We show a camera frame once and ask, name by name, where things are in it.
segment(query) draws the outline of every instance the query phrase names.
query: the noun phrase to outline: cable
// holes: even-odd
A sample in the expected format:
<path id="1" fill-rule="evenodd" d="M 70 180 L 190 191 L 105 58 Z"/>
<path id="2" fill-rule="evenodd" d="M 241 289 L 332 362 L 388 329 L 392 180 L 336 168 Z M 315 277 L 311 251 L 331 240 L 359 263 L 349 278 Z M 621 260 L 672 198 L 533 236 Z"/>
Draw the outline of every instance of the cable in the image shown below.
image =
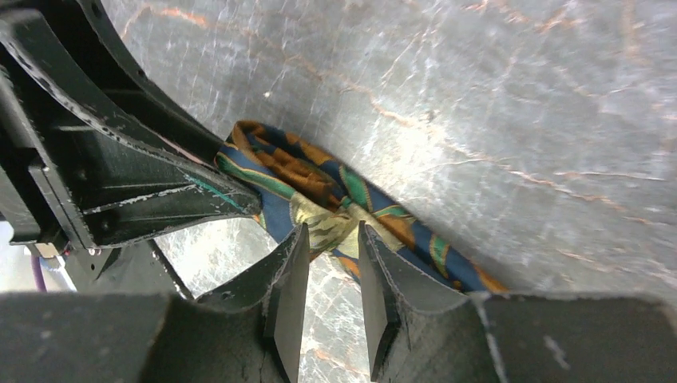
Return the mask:
<path id="1" fill-rule="evenodd" d="M 30 265 L 33 268 L 33 279 L 35 280 L 35 287 L 40 292 L 46 292 L 47 286 L 45 286 L 45 276 L 42 274 L 42 266 L 40 265 L 40 258 L 31 255 Z"/>

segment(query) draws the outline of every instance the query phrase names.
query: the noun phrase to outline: gray marble tabletop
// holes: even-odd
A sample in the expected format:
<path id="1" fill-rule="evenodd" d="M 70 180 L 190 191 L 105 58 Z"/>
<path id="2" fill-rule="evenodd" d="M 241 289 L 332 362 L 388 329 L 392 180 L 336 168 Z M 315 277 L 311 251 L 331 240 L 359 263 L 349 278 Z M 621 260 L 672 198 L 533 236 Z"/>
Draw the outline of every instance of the gray marble tabletop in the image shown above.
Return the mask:
<path id="1" fill-rule="evenodd" d="M 226 137 L 296 132 L 514 290 L 677 304 L 677 3 L 104 0 L 146 73 Z M 275 245 L 166 235 L 196 294 Z M 311 266 L 301 381 L 368 381 L 358 288 Z"/>

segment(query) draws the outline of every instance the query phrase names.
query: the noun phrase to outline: teal scratch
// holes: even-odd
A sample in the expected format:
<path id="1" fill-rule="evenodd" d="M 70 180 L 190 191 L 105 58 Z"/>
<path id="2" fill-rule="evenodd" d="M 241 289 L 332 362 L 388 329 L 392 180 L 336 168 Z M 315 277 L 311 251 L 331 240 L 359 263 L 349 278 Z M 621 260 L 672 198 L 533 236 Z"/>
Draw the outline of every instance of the teal scratch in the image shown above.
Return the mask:
<path id="1" fill-rule="evenodd" d="M 186 177 L 186 180 L 193 182 L 195 185 L 197 185 L 200 188 L 209 190 L 210 192 L 212 192 L 212 193 L 216 194 L 217 196 L 221 197 L 222 200 L 228 202 L 229 204 L 231 204 L 234 207 L 237 207 L 240 211 L 244 211 L 244 208 L 241 207 L 237 202 L 232 200 L 232 198 L 225 195 L 224 193 L 216 190 L 216 188 L 214 188 L 212 185 L 206 184 L 205 182 L 198 180 L 197 178 L 193 178 L 193 177 L 191 177 L 187 174 L 184 174 L 184 176 Z"/>

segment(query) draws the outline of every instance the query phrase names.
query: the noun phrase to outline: fabric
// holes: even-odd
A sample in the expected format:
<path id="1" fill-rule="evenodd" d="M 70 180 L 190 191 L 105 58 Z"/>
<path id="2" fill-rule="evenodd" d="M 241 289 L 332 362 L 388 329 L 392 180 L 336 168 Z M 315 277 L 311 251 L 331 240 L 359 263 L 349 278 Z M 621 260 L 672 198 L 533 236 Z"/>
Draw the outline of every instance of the fabric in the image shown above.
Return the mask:
<path id="1" fill-rule="evenodd" d="M 305 222 L 312 257 L 330 251 L 355 280 L 358 223 L 364 220 L 391 250 L 439 282 L 462 292 L 503 290 L 402 206 L 292 133 L 240 121 L 215 162 L 260 193 L 263 210 L 254 218 L 276 241 Z"/>

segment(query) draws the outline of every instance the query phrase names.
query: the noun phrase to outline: multicolored cloth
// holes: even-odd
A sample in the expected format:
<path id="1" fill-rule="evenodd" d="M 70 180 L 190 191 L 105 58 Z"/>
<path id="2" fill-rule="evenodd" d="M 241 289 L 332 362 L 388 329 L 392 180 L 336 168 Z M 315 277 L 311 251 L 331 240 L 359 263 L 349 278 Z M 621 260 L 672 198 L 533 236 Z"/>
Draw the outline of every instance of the multicolored cloth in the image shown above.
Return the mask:
<path id="1" fill-rule="evenodd" d="M 439 282 L 463 292 L 503 290 L 402 206 L 292 133 L 240 121 L 215 162 L 260 193 L 263 210 L 254 218 L 276 241 L 305 222 L 313 258 L 330 251 L 355 280 L 363 220 L 391 250 Z"/>

